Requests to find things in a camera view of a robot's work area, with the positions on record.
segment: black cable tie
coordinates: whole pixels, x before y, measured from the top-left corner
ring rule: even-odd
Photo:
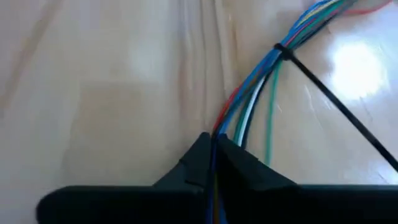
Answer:
[[[398,172],[398,161],[381,144],[381,142],[363,125],[360,120],[303,64],[289,49],[282,44],[275,44],[275,49],[281,51],[284,60],[291,60],[321,91],[325,96],[346,116],[355,128],[372,144],[383,158]]]

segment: white wire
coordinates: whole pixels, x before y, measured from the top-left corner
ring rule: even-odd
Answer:
[[[251,112],[251,110],[253,110],[254,102],[256,101],[257,95],[259,94],[261,86],[264,83],[264,81],[265,81],[265,77],[263,77],[260,80],[260,82],[257,84],[256,89],[254,89],[254,92],[253,92],[253,94],[251,96],[251,99],[250,99],[250,102],[249,102],[249,105],[248,105],[248,109],[246,110],[246,113],[244,114],[241,130],[240,130],[239,136],[238,136],[238,145],[239,146],[242,146],[244,130],[246,129],[246,126],[248,125],[250,112]]]

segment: wire bundle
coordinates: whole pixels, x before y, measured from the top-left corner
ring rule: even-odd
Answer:
[[[356,2],[358,2],[358,0],[324,0],[315,3],[299,17],[280,44],[287,49],[294,51],[311,39],[320,30],[322,30],[335,17],[345,13],[347,9],[349,9]],[[268,166],[271,163],[272,114],[274,111],[277,82],[282,61],[283,58],[281,56],[281,52],[279,50],[272,49],[259,62],[249,76],[242,82],[242,84],[233,91],[221,110],[213,127],[212,137],[213,139],[217,139],[220,134],[226,132],[233,115],[244,102],[243,108],[239,115],[238,123],[235,128],[233,141],[245,149],[248,139],[248,131],[259,96],[261,95],[261,92],[263,91],[272,74],[274,74],[271,83],[269,109],[266,121],[267,134],[265,164]],[[211,169],[214,174],[216,156],[215,152],[216,146],[213,147],[213,161],[211,165]],[[208,217],[209,222],[226,223],[222,204],[222,200],[218,198],[218,187],[215,181],[214,189],[210,193],[211,206],[209,211],[210,216]]]

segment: table surface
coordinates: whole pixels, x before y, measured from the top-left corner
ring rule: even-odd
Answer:
[[[53,189],[162,177],[310,1],[10,2],[0,3],[0,217],[32,223]],[[296,51],[396,157],[397,19],[394,4],[341,17]],[[268,98],[267,86],[249,135],[261,161]],[[298,183],[398,183],[290,62],[272,148],[271,167]]]

